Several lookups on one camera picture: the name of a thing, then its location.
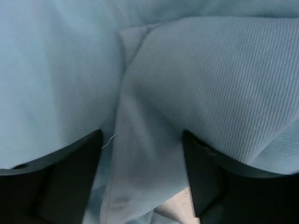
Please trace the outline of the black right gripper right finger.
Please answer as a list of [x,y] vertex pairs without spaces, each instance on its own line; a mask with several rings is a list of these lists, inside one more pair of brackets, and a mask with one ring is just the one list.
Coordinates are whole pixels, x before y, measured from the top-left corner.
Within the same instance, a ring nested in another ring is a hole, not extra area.
[[299,176],[260,170],[182,133],[195,216],[202,224],[296,224]]

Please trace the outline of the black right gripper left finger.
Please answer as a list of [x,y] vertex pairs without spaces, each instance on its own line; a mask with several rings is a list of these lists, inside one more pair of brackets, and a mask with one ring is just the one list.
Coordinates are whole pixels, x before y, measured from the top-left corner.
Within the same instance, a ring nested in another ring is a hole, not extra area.
[[2,224],[80,224],[101,155],[96,130],[39,159],[0,171]]

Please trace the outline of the light blue trousers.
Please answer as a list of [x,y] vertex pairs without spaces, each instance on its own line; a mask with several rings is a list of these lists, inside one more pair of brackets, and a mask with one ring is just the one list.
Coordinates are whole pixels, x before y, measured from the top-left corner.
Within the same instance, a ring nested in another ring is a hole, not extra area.
[[169,224],[181,133],[273,173],[299,170],[296,0],[3,0],[0,166],[101,129],[86,224]]

